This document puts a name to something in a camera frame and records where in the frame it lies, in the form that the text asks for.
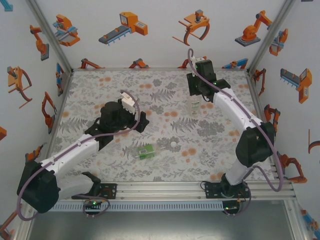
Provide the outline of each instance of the wall decal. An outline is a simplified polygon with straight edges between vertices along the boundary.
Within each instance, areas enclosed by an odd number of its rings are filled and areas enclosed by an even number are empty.
[[[58,14],[53,26],[57,30],[54,35],[61,45],[70,47],[80,41],[78,29],[72,26],[71,21],[67,17]]]
[[[93,63],[92,61],[89,61],[86,58],[83,58],[81,60],[81,67],[78,67],[78,68],[79,69],[86,69],[88,65],[91,66],[91,67],[94,67],[95,69],[105,69],[105,67],[101,67],[101,66]]]
[[[278,56],[279,52],[284,48],[287,38],[288,28],[286,28],[284,31],[279,31],[278,36],[273,40],[271,46],[269,47],[269,52],[274,56]]]
[[[262,86],[261,86],[261,90],[259,92],[259,97],[265,91],[266,69],[264,68],[261,71],[255,70],[255,73],[252,76],[254,83],[257,84],[257,82],[260,80],[261,75],[262,75]]]
[[[312,84],[312,74],[308,68],[306,68],[300,76],[281,68],[280,76],[284,81],[287,81],[288,84],[295,86],[295,89],[299,92],[299,103],[303,104],[309,98],[309,87]]]
[[[267,26],[267,29],[269,29],[272,23],[272,21],[266,17],[265,13],[266,11],[263,10],[257,15],[255,15],[256,21],[254,25],[247,26],[243,30],[243,35],[235,39],[235,41],[238,44],[246,47],[246,46],[255,44],[257,42],[260,42],[261,39],[257,37],[256,33],[258,32],[261,23],[264,23]]]
[[[144,63],[144,61],[139,58],[138,60],[133,61],[133,63],[130,65],[130,69],[134,69],[136,66],[138,66],[141,69],[148,69],[149,66]]]
[[[310,143],[310,129],[308,130],[308,153],[310,154],[310,151],[313,147],[320,146],[320,140],[313,141]]]
[[[47,101],[49,102],[49,104],[53,107],[53,110],[54,110],[54,115],[50,116],[49,114],[47,114],[46,112],[46,103]],[[56,106],[54,105],[54,102],[52,101],[51,97],[49,96],[49,94],[45,91],[44,92],[44,99],[42,101],[42,113],[44,115],[44,121],[45,121],[45,124],[48,126],[48,133],[50,134],[51,131],[52,131],[52,127],[54,125],[54,122],[55,122],[55,114],[57,114],[57,108]]]
[[[119,27],[99,38],[100,43],[108,44],[109,46],[111,42],[114,43],[116,39],[120,40],[120,37],[125,37],[127,33],[133,34],[137,32],[143,36],[148,34],[148,26],[138,21],[138,16],[132,12],[121,12],[120,21],[121,25]]]
[[[179,23],[186,27],[183,41],[180,40],[179,38],[173,36],[173,38],[175,40],[178,40],[179,42],[181,42],[187,46],[190,46],[190,44],[188,44],[189,35],[192,35],[201,41],[203,39],[205,39],[205,37],[207,36],[209,29],[210,29],[210,23],[209,23],[210,19],[204,15],[204,12],[202,10],[199,9],[198,11],[195,11],[195,13],[193,13],[189,16],[186,16],[184,18],[184,20],[187,21],[189,24],[186,24],[186,23],[179,20]],[[197,30],[201,27],[205,27],[205,30],[201,36],[197,36],[197,35],[193,34],[193,32],[195,30]]]
[[[240,67],[240,69],[244,69],[247,65],[247,62],[248,62],[248,58],[244,58],[239,61],[230,62],[229,64],[224,65],[222,68],[223,69],[234,69],[236,67]]]
[[[44,44],[39,37],[38,33],[42,33],[40,27],[33,27],[30,25],[30,32],[34,35],[36,42],[36,49],[40,52],[40,59],[41,61],[46,60],[49,58],[49,44]]]
[[[307,224],[308,231],[313,232],[316,238],[313,240],[320,239],[320,230],[319,224],[310,216],[310,214],[306,210],[301,210],[302,217]]]
[[[265,118],[266,118],[267,122],[269,122],[271,120],[271,114],[273,114],[272,124],[273,124],[274,129],[275,129],[274,135],[276,135],[276,133],[278,131],[278,120],[279,120],[279,116],[280,116],[281,112],[276,108],[271,108],[270,104],[267,104],[264,107],[264,115],[265,115]]]
[[[186,59],[183,61],[181,66],[178,66],[178,69],[186,69],[188,64],[189,64],[189,60]]]
[[[3,5],[5,12],[12,12],[14,10],[14,6],[9,4],[7,0],[0,0],[0,2]]]
[[[7,73],[8,73],[8,87],[11,87],[12,85],[14,85],[14,88],[11,89],[10,91],[8,91],[8,93],[12,93],[14,90],[17,90],[21,96],[23,97],[23,99],[26,101],[24,104],[22,104],[20,108],[22,108],[24,105],[26,105],[27,103],[31,102],[32,98],[28,98],[24,91],[28,88],[30,88],[32,86],[31,80],[28,76],[28,74],[21,69],[19,66],[12,68],[11,66],[7,67]],[[29,86],[27,87],[23,87],[22,84],[22,77],[25,76],[26,80],[28,81]]]
[[[301,165],[296,158],[288,157],[286,154],[281,155],[279,152],[277,152],[276,154],[279,157],[283,174],[285,174],[285,168],[288,167],[290,164],[294,164],[298,173],[299,173],[299,176],[291,177],[288,180],[290,180],[291,182],[293,182],[295,184],[304,184],[308,181],[305,178],[304,173],[301,169]]]
[[[0,141],[4,139],[7,136],[7,130],[4,128],[0,127]]]
[[[41,149],[46,145],[47,143],[45,142],[44,144],[40,145],[37,147],[36,150],[32,151],[31,153],[26,153],[25,156],[25,162],[30,162],[36,160],[36,158],[41,156]]]
[[[58,97],[64,93],[64,89],[62,87],[62,74],[64,73],[64,70],[60,66],[59,63],[56,63],[56,72],[55,72],[55,77],[56,77],[56,86],[58,87]]]

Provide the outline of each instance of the metal frame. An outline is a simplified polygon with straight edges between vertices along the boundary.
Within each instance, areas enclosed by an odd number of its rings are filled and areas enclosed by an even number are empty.
[[[240,68],[216,68],[215,71],[223,72],[244,72],[245,69]],[[106,72],[106,71],[182,71],[190,72],[191,68],[174,68],[174,67],[155,67],[155,68],[128,68],[128,67],[110,67],[110,68],[75,68],[74,72]]]
[[[66,79],[66,84],[63,90],[63,99],[62,99],[62,104],[60,106],[59,109],[59,113],[55,118],[55,121],[53,123],[53,127],[52,127],[52,137],[49,143],[49,147],[48,150],[46,152],[46,158],[50,158],[51,157],[51,153],[52,153],[52,149],[54,147],[54,143],[56,140],[56,136],[58,133],[58,129],[59,129],[59,125],[60,125],[60,121],[62,118],[62,113],[64,112],[65,106],[66,106],[66,102],[67,102],[67,98],[68,98],[68,94],[69,94],[69,90],[70,90],[70,86],[71,86],[71,82],[72,82],[72,77],[73,77],[73,73],[71,74],[71,76],[68,76]]]
[[[88,69],[79,69],[80,71],[90,71]],[[189,69],[179,69],[179,68],[147,68],[147,69],[123,69],[123,68],[110,68],[110,69],[93,69],[93,71],[190,71]],[[219,71],[244,71],[243,69],[219,69]],[[59,111],[59,115],[57,116],[57,121],[55,123],[52,139],[49,145],[49,149],[47,152],[47,157],[51,155],[54,141],[57,135],[58,126],[60,119],[62,117],[63,108],[66,104],[68,93],[70,90],[72,78],[69,78],[67,81],[67,86],[65,88],[65,95],[63,98],[63,102],[61,105],[61,110]],[[262,108],[260,106],[259,98],[257,90],[253,84],[250,75],[247,77],[247,82],[249,85],[250,93],[252,96],[253,104],[256,109],[258,117],[263,117]],[[271,165],[271,168],[274,172],[275,166]],[[270,189],[270,186],[266,181],[254,180],[254,181],[246,181],[248,186],[251,189],[252,200],[253,201],[273,201],[273,200],[283,200],[286,206],[286,212],[288,216],[288,223],[292,229],[292,235],[294,239],[308,239],[307,236],[307,228],[303,223],[302,217],[299,215],[299,206],[297,203],[296,195],[294,192],[293,185],[290,181],[285,180],[283,184],[282,191],[274,192]],[[277,187],[279,184],[279,179],[277,179],[277,175],[275,176],[275,180],[271,181],[272,184]],[[117,186],[117,195],[116,199],[110,200],[112,203],[142,203],[142,202],[198,202],[198,203],[208,203],[212,201],[223,201],[223,199],[206,199],[205,192],[200,188],[200,181],[181,181],[181,182],[116,182]],[[81,200],[73,200],[66,199],[60,201],[60,205],[79,205],[79,201]],[[23,204],[22,213],[26,217],[30,217],[35,213],[35,210],[29,206],[28,204]],[[17,221],[15,226],[17,226],[16,232],[14,236],[12,236],[13,240],[29,239],[32,229],[33,221],[24,222]]]
[[[278,35],[279,29],[280,29],[282,23],[286,19],[288,13],[290,12],[291,8],[293,7],[293,5],[295,4],[296,1],[297,0],[285,0],[284,1],[280,11],[278,12],[277,16],[275,17],[274,21],[272,22],[271,27],[270,27],[267,35],[263,39],[263,42],[262,42],[260,48],[258,49],[258,52],[256,53],[256,55],[254,56],[254,58],[251,62],[251,65],[249,67],[249,73],[251,76],[255,73],[255,71],[258,67],[258,64],[260,63],[260,61],[262,60],[266,51],[268,50],[271,43],[275,39],[275,36]]]
[[[25,1],[28,4],[31,12],[33,13],[33,16],[35,17],[35,19],[39,23],[43,34],[48,39],[48,42],[51,45],[51,49],[54,50],[57,57],[61,61],[62,65],[64,67],[63,69],[65,70],[65,72],[68,73],[69,76],[71,76],[73,69],[72,69],[66,55],[62,51],[60,44],[59,44],[54,32],[51,30],[50,24],[48,23],[43,12],[41,11],[37,1],[36,0],[25,0]]]

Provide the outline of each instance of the floral tablecloth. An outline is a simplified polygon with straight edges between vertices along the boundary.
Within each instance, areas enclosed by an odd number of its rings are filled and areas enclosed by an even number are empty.
[[[143,133],[116,136],[97,154],[75,166],[67,176],[89,171],[103,182],[219,180],[236,159],[240,135],[227,116],[214,104],[202,101],[200,115],[188,114],[187,70],[76,71],[67,96],[53,154],[76,141],[100,108],[121,98],[128,90],[139,100],[150,124]],[[252,113],[254,105],[245,71],[216,71]],[[162,151],[151,159],[135,157],[137,147],[159,144]],[[269,160],[260,164],[274,179]],[[264,179],[254,171],[248,180]]]

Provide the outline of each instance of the cable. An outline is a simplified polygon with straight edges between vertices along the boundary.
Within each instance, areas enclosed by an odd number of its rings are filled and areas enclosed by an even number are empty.
[[[248,193],[249,193],[249,200],[248,200],[248,203],[245,205],[245,207],[241,210],[241,212],[238,212],[236,214],[230,214],[226,211],[226,209],[223,209],[224,213],[226,214],[227,217],[229,217],[230,215],[233,215],[233,217],[235,216],[239,216],[241,214],[243,214],[249,207],[250,203],[251,203],[251,200],[252,200],[252,195],[251,195],[251,190],[250,188],[248,187],[248,185],[243,181],[242,182],[243,185],[248,189]]]
[[[101,197],[101,196],[86,196],[86,195],[82,195],[82,194],[78,194],[76,196],[80,197],[80,198],[90,199],[90,200],[91,199],[101,199],[101,200],[104,200],[104,201],[106,201],[108,203],[108,206],[105,209],[103,209],[102,211],[100,211],[99,213],[94,214],[94,215],[89,215],[89,214],[86,213],[86,206],[87,205],[85,203],[83,203],[82,212],[86,215],[87,218],[89,216],[91,216],[94,219],[95,217],[98,217],[98,216],[104,214],[111,206],[110,201],[108,199],[106,199],[105,197]]]
[[[273,153],[274,156],[275,156],[275,163],[276,163],[278,169],[282,169],[282,168],[281,168],[281,163],[280,163],[279,157],[278,157],[278,155],[277,155],[277,150],[276,150],[276,148],[273,146],[273,144],[272,144],[272,142],[270,141],[269,137],[268,137],[267,134],[262,130],[262,128],[259,126],[259,124],[258,124],[254,119],[251,118],[251,114],[247,112],[247,110],[241,105],[240,102],[238,102],[235,98],[232,98],[231,94],[229,94],[228,92],[224,91],[223,89],[217,87],[216,85],[212,84],[211,82],[209,82],[208,80],[206,80],[203,76],[201,76],[201,75],[197,72],[197,70],[196,70],[196,69],[194,68],[194,66],[192,65],[192,61],[191,61],[191,57],[193,57],[193,55],[194,55],[194,50],[193,50],[192,48],[189,48],[189,49],[188,49],[187,55],[188,55],[189,65],[190,65],[192,71],[197,75],[197,77],[200,78],[202,81],[204,81],[206,84],[208,84],[210,87],[218,90],[219,92],[221,92],[221,93],[223,93],[224,95],[226,95],[227,97],[229,97],[229,98],[231,99],[231,101],[233,101],[233,102],[242,110],[242,112],[249,118],[249,121],[251,121],[251,122],[257,127],[257,129],[261,132],[261,134],[263,135],[263,137],[265,138],[265,140],[266,140],[267,143],[269,144],[269,146],[270,146],[270,148],[271,148],[271,150],[272,150],[272,153]],[[251,172],[252,172],[252,170],[255,169],[255,168],[259,169],[259,170],[262,172],[263,176],[265,177],[266,181],[268,182],[270,188],[271,188],[273,191],[279,192],[279,191],[281,190],[281,188],[282,188],[282,186],[283,186],[283,183],[284,183],[284,175],[283,175],[282,171],[279,171],[279,180],[280,180],[280,181],[279,181],[278,188],[275,188],[275,187],[273,186],[273,184],[271,183],[270,179],[268,178],[268,176],[266,175],[266,173],[263,171],[263,169],[262,169],[260,166],[257,166],[257,165],[253,166],[252,169],[251,169]]]
[[[91,139],[95,139],[95,138],[99,138],[99,137],[106,137],[106,136],[116,136],[116,135],[121,135],[121,134],[126,134],[126,133],[129,133],[130,131],[134,130],[137,125],[139,124],[140,122],[140,115],[141,115],[141,111],[140,111],[140,107],[138,105],[138,102],[137,100],[131,95],[130,92],[126,91],[126,90],[120,90],[121,93],[126,93],[128,94],[132,100],[134,101],[134,104],[137,108],[137,114],[138,114],[138,119],[136,121],[136,123],[134,124],[134,126],[130,129],[127,129],[127,130],[124,130],[124,131],[120,131],[120,132],[111,132],[111,133],[103,133],[103,134],[98,134],[98,135],[95,135],[95,136],[90,136],[84,140],[82,140],[80,143],[81,144],[84,144],[86,143],[87,141],[91,140]],[[64,152],[62,152],[60,155],[56,156],[54,158],[54,162],[58,161],[60,158],[62,158],[64,155],[66,155],[67,153],[71,152],[73,149],[77,148],[79,145],[78,144],[75,144],[73,145],[72,147],[70,147],[69,149],[65,150]],[[30,182],[39,174],[41,173],[44,169],[46,169],[47,167],[49,167],[50,165],[52,165],[53,162],[48,162],[46,165],[42,166],[39,170],[37,170],[34,174],[31,175],[31,177],[28,178],[27,181],[25,181],[24,185],[22,186],[21,190],[20,190],[20,193],[18,195],[18,199],[17,199],[17,202],[16,202],[16,211],[17,211],[17,214],[19,216],[19,218],[23,221],[30,221],[30,220],[33,220],[39,213],[37,212],[36,214],[34,214],[32,217],[29,217],[29,218],[26,218],[22,215],[21,213],[21,209],[20,209],[20,204],[21,204],[21,200],[22,200],[22,195],[24,194],[27,186],[30,184]]]
[[[211,182],[209,182],[209,181],[202,181],[202,182],[200,183],[200,188],[205,191],[205,189],[204,189],[204,187],[202,186],[202,184],[210,184],[210,183],[211,183]]]

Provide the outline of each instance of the metal floor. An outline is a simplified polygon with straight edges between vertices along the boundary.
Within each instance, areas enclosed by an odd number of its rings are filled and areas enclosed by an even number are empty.
[[[253,201],[247,212],[48,212],[34,221],[29,240],[291,240],[282,201]]]

